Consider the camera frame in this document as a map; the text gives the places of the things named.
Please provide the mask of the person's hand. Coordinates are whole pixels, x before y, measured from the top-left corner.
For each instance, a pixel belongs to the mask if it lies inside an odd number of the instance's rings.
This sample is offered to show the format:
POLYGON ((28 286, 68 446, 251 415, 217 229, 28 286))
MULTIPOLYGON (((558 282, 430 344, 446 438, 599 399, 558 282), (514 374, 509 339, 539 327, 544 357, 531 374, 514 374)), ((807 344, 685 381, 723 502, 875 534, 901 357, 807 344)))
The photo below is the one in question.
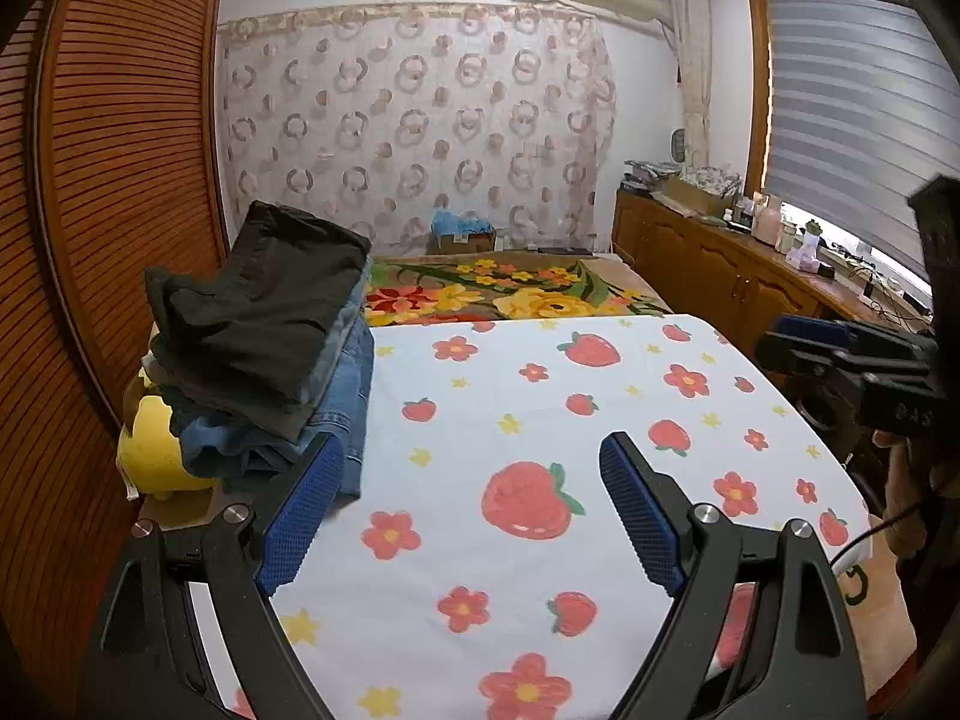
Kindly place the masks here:
POLYGON ((929 465, 921 458, 923 445, 907 437, 875 431, 872 442, 879 449, 889 450, 884 509, 889 528, 885 541, 898 559, 914 557, 928 541, 921 504, 934 493, 957 497, 958 476, 945 466, 929 465))

